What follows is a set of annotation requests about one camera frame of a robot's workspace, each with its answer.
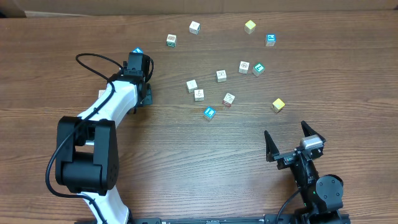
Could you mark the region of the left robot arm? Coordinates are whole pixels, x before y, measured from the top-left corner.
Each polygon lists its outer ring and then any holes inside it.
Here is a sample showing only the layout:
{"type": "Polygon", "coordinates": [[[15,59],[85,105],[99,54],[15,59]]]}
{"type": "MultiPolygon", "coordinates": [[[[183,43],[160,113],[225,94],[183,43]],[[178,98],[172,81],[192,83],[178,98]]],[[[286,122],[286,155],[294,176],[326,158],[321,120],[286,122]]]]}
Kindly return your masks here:
{"type": "Polygon", "coordinates": [[[60,119],[57,148],[45,173],[48,190],[57,197],[82,198],[94,223],[134,223],[116,187],[116,129],[130,111],[153,102],[149,80],[154,62],[148,55],[131,52],[118,68],[105,78],[105,91],[86,111],[60,119]]]}

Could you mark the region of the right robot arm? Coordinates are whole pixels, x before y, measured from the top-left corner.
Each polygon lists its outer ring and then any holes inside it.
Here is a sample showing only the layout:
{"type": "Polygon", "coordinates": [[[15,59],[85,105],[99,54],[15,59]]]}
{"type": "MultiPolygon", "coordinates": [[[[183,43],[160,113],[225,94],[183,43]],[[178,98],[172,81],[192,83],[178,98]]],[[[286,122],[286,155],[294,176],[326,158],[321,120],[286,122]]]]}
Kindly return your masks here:
{"type": "Polygon", "coordinates": [[[266,161],[277,162],[279,170],[289,168],[293,174],[297,191],[281,206],[276,215],[265,215],[265,223],[350,223],[348,214],[341,214],[343,208],[343,180],[337,175],[319,176],[313,161],[323,155],[326,139],[301,122],[304,137],[299,146],[291,152],[281,154],[268,131],[264,131],[266,161]],[[301,195],[304,207],[293,214],[283,215],[286,206],[301,195]]]}

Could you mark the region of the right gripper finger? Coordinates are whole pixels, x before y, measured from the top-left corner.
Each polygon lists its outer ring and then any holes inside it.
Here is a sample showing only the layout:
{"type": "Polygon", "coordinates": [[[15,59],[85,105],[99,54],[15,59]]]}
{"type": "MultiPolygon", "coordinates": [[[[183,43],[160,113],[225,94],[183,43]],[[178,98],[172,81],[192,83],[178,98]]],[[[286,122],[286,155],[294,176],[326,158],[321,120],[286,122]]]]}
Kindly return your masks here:
{"type": "Polygon", "coordinates": [[[323,143],[326,142],[326,139],[321,134],[317,133],[314,129],[312,129],[305,121],[301,121],[300,124],[302,126],[302,130],[305,137],[317,135],[323,141],[323,143]]]}
{"type": "Polygon", "coordinates": [[[280,154],[279,150],[268,131],[264,131],[264,137],[266,141],[266,161],[273,162],[275,157],[280,154]]]}

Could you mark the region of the red letter white block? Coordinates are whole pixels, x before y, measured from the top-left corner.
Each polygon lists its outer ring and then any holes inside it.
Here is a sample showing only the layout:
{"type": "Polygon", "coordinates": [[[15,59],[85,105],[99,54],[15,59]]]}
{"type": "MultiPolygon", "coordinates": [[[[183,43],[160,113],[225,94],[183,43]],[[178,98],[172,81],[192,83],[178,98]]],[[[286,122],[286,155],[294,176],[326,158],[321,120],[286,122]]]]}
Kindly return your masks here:
{"type": "Polygon", "coordinates": [[[100,98],[105,93],[105,91],[106,90],[99,90],[98,91],[98,98],[100,98]]]}

